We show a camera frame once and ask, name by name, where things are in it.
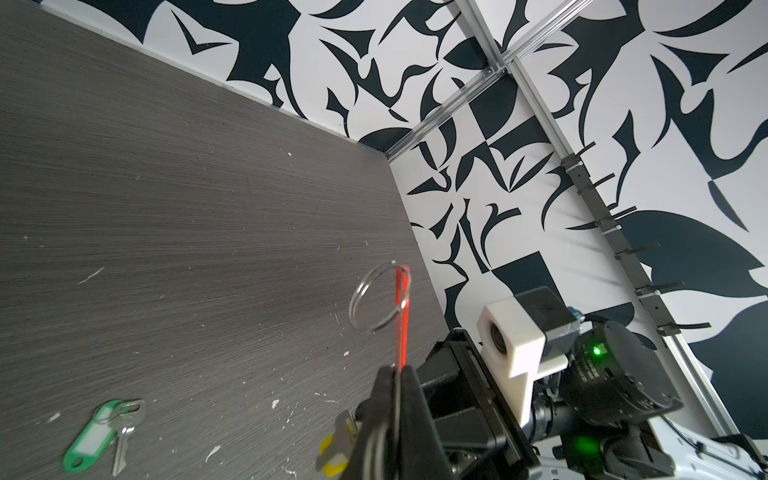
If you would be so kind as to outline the large wire keyring red sleeve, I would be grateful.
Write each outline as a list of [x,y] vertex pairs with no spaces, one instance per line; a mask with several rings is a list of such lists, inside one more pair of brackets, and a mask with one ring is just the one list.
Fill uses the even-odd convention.
[[367,333],[392,327],[394,367],[407,363],[412,275],[407,265],[391,260],[367,272],[355,287],[347,316],[351,326]]

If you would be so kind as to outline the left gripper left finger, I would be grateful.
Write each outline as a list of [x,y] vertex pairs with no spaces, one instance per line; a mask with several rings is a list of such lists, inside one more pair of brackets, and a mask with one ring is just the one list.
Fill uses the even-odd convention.
[[395,380],[393,367],[378,370],[363,409],[361,430],[341,479],[395,479]]

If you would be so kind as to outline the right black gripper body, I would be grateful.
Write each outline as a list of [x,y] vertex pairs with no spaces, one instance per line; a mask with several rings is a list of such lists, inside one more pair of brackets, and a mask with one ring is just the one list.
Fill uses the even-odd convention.
[[454,479],[538,479],[540,461],[469,334],[451,330],[416,369]]

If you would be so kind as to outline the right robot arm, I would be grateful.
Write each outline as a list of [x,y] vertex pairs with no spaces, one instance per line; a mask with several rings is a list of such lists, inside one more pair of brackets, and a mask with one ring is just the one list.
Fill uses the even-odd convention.
[[745,435],[708,438],[669,418],[681,399],[655,353],[623,326],[581,335],[566,369],[533,384],[520,424],[467,332],[417,371],[458,479],[763,479]]

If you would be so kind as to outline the green capped key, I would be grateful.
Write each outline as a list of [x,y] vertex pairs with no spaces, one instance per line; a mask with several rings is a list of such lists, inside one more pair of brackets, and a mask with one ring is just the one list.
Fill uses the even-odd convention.
[[116,399],[99,406],[65,452],[62,460],[64,471],[80,473],[91,468],[115,441],[112,476],[117,477],[127,466],[130,437],[143,422],[146,411],[143,399]]

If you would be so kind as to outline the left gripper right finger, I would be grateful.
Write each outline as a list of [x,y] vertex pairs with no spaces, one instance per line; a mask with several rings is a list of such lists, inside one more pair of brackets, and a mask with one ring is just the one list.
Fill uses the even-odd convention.
[[399,386],[399,478],[453,479],[418,376],[411,366],[403,367]]

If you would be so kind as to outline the yellow capped key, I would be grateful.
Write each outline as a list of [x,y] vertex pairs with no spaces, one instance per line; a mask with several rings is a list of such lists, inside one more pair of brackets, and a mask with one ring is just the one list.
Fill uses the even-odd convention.
[[345,410],[334,420],[334,431],[323,439],[315,461],[315,470],[328,478],[344,472],[351,459],[359,435],[353,415]]

